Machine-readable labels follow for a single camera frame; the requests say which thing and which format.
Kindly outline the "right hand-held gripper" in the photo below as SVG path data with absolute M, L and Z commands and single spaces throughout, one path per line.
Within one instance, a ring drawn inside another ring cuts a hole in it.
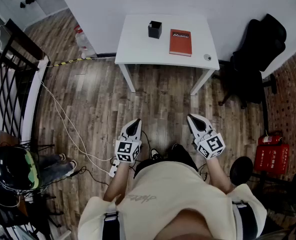
M 224 151 L 225 143 L 221 134 L 212 130 L 212 125 L 207 118 L 198 114 L 188 114 L 187 122 L 195 139 L 196 151 L 206 160 L 217 157 Z

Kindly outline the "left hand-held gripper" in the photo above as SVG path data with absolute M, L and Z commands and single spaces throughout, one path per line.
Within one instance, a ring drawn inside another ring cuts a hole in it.
M 121 129 L 121 136 L 115 143 L 115 156 L 118 161 L 134 163 L 141 151 L 142 120 L 134 119 Z

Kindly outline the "black pen holder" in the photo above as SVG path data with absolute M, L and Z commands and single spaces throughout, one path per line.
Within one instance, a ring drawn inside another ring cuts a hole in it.
M 159 39 L 162 33 L 162 23 L 151 21 L 148 25 L 148 36 L 150 38 Z

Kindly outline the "person's left forearm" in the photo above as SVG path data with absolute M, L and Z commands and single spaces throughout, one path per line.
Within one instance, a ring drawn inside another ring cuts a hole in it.
M 110 203 L 115 201 L 115 203 L 118 205 L 123 200 L 126 195 L 129 169 L 131 166 L 131 163 L 120 162 L 116 174 L 103 196 L 104 201 Z

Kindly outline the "person's right forearm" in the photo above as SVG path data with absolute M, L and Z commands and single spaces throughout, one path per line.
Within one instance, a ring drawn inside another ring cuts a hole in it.
M 233 185 L 222 169 L 217 157 L 206 161 L 208 173 L 210 176 L 210 183 L 225 194 L 232 192 Z

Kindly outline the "person's black white shoe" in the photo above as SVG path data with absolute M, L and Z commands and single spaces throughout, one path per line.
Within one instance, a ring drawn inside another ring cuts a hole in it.
M 152 148 L 150 150 L 150 156 L 154 161 L 158 161 L 160 159 L 162 159 L 162 155 L 159 153 L 159 151 L 155 148 Z

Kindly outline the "person's black shorts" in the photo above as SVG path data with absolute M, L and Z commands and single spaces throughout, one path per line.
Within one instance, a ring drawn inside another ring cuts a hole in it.
M 162 156 L 162 159 L 160 160 L 153 160 L 152 158 L 146 159 L 142 162 L 140 162 L 135 169 L 134 173 L 134 178 L 137 176 L 137 174 L 143 170 L 144 168 L 154 165 L 156 163 L 161 163 L 161 162 L 178 162 L 185 164 L 187 166 L 192 167 L 198 172 L 198 168 L 193 161 L 192 157 L 190 154 L 187 152 L 187 150 L 180 144 L 175 143 L 171 148 L 167 150 L 167 156 L 164 158 Z

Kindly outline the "white power strip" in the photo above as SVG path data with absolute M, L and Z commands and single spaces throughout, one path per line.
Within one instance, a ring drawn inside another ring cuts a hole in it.
M 119 164 L 120 164 L 119 160 L 117 160 L 117 159 L 113 160 L 112 166 L 111 166 L 110 171 L 109 171 L 109 176 L 110 177 L 113 178 L 115 176 Z

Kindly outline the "black round stool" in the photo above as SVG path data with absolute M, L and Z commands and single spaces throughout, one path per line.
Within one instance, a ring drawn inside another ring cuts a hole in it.
M 241 156 L 237 158 L 231 166 L 229 177 L 233 185 L 245 184 L 250 179 L 253 172 L 253 163 L 249 157 Z

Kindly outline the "person's cream t-shirt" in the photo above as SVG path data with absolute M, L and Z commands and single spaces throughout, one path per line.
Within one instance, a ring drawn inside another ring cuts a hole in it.
M 266 215 L 248 185 L 225 194 L 192 167 L 166 161 L 141 170 L 119 204 L 90 198 L 78 240 L 254 240 Z

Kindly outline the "red fire extinguisher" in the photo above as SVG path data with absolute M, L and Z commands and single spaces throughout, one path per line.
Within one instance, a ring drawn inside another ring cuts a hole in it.
M 271 133 L 265 133 L 263 136 L 259 137 L 259 146 L 277 146 L 282 143 L 282 131 L 274 131 Z

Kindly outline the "red fire extinguisher box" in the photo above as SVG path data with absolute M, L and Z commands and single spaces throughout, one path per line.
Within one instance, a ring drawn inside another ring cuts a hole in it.
M 281 175 L 287 168 L 289 145 L 260 145 L 256 149 L 254 169 Z

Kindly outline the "white table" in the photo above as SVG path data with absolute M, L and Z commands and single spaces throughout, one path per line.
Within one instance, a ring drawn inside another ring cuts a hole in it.
M 159 39 L 148 36 L 151 21 L 162 23 Z M 169 53 L 170 30 L 189 31 L 192 34 L 192 56 Z M 212 57 L 206 61 L 204 55 Z M 130 88 L 135 92 L 128 65 L 170 65 L 203 69 L 201 77 L 191 89 L 192 96 L 200 90 L 212 74 L 219 70 L 219 62 L 211 31 L 202 15 L 129 14 L 125 17 L 115 58 Z

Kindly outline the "orange hardcover book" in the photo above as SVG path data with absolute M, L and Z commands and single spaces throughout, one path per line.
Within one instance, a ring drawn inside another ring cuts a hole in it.
M 169 53 L 187 57 L 192 56 L 191 32 L 171 29 Z

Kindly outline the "black office chair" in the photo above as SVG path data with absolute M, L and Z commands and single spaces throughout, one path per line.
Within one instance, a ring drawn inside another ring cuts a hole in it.
M 265 87 L 261 73 L 284 52 L 285 41 L 286 29 L 272 15 L 267 13 L 262 20 L 250 20 L 241 47 L 229 61 L 218 61 L 225 69 L 218 78 L 227 86 L 227 94 L 218 104 L 224 105 L 231 95 L 240 99 L 242 109 L 247 103 L 260 104 Z

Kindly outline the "clear plastic water bottle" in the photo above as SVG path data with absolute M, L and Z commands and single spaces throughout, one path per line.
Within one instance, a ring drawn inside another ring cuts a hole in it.
M 74 28 L 76 43 L 83 59 L 96 55 L 94 48 L 79 25 Z

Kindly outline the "black metal railing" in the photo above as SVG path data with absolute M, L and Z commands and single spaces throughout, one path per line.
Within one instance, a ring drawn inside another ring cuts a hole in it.
M 33 139 L 41 81 L 49 57 L 11 19 L 10 38 L 0 51 L 0 142 L 3 134 L 25 144 Z

